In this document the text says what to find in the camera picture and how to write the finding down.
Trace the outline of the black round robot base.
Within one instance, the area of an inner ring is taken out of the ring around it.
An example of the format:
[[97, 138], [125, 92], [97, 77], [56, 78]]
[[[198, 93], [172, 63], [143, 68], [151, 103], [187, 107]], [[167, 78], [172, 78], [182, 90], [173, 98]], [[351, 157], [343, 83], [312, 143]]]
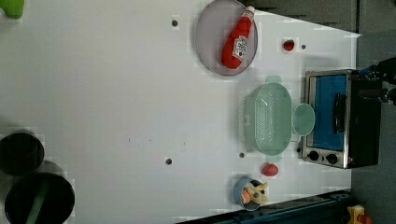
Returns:
[[0, 142], [0, 169], [8, 175], [26, 175], [44, 160], [45, 150], [38, 138], [29, 133], [13, 133]]

